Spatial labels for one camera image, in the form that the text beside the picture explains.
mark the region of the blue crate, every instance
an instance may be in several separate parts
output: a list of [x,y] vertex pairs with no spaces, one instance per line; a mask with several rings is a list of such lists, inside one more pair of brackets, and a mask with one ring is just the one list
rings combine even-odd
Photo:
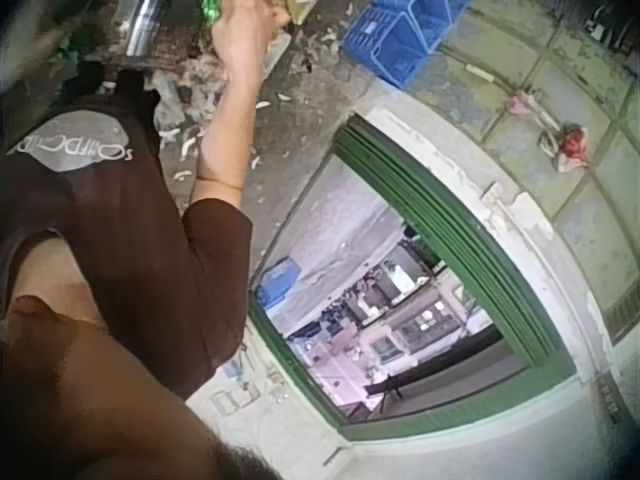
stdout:
[[460,15],[471,5],[473,0],[449,0],[449,10],[451,11],[451,21],[456,23]]
[[406,13],[369,5],[345,36],[342,47],[355,61],[405,89],[429,52]]
[[374,0],[374,4],[405,12],[415,22],[429,53],[440,45],[453,24],[448,0]]
[[256,288],[258,303],[265,310],[269,310],[285,299],[291,287],[300,276],[301,269],[290,257],[280,260],[275,266],[267,270]]

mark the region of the hair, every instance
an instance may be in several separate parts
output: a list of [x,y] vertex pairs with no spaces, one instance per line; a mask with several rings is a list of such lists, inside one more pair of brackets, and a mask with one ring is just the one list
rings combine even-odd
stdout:
[[267,461],[246,448],[215,450],[216,480],[283,480]]

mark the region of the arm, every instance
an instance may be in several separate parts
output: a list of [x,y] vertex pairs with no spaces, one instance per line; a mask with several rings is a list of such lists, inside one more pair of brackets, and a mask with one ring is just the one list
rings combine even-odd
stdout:
[[273,32],[288,18],[266,0],[222,2],[222,17],[212,35],[229,82],[202,141],[192,203],[217,198],[240,207],[264,54]]

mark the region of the person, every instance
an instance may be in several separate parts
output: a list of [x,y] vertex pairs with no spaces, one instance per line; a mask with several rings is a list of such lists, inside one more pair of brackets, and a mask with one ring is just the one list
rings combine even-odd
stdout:
[[265,0],[221,7],[228,84],[182,218],[158,96],[136,72],[110,96],[58,102],[0,162],[3,479],[279,478],[184,404],[242,341],[239,206],[264,54],[288,20]]

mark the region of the forearm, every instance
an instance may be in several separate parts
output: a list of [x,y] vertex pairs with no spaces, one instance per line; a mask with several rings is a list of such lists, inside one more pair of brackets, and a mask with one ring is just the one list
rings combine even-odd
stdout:
[[198,160],[192,203],[219,198],[240,207],[253,142],[259,86],[230,81],[207,127]]

